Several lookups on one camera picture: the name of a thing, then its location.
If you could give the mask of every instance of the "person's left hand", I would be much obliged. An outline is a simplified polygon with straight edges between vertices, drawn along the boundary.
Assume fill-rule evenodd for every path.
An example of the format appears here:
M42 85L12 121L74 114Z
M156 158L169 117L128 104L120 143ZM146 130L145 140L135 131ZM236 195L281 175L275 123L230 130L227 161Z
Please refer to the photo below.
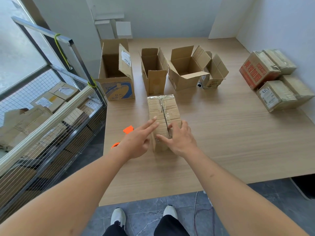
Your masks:
M119 148L128 155L128 159L142 156L149 148L150 139L147 137L158 127L156 117L137 127L114 148Z

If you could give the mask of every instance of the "leg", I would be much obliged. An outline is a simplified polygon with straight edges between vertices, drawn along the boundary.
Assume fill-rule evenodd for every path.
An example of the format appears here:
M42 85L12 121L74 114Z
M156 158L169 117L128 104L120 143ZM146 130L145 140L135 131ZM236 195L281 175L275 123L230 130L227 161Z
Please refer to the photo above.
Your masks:
M127 236L125 232L126 215L122 208L116 208L112 214L111 225L103 236Z
M177 213L173 206L167 206L164 210L154 236L189 236L188 232L177 219Z

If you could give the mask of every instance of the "wall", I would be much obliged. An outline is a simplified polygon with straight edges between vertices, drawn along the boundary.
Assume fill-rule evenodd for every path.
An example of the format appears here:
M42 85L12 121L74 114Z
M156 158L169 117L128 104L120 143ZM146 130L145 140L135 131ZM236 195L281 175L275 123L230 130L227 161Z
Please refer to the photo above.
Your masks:
M249 51L278 48L315 92L315 0L257 0L237 39ZM302 106L315 123L315 98Z
M209 39L236 37L255 0L222 0Z
M123 12L133 38L207 37L221 0L91 0L97 14Z
M90 75L96 78L100 69L101 47L86 0L33 1L52 31L73 39ZM63 50L68 57L71 56L68 48Z

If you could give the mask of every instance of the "white sneaker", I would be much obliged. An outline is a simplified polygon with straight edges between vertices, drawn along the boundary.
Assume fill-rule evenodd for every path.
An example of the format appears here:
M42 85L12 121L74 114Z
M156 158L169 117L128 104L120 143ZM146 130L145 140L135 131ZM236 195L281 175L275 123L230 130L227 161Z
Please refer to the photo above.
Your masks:
M173 216L174 218L177 219L177 213L176 213L176 210L173 206L167 206L163 212L163 216L165 215L171 215Z
M125 229L126 215L122 208L116 208L111 217L111 225L118 224L120 227Z

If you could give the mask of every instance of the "pant leg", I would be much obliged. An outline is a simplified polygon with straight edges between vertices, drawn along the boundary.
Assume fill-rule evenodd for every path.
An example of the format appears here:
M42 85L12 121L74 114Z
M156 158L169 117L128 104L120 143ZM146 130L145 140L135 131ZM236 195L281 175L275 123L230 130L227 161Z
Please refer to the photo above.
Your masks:
M109 226L103 236L128 236L125 232L125 229L120 227L118 223L114 223Z
M171 215L161 218L154 231L154 236L189 236L184 226Z

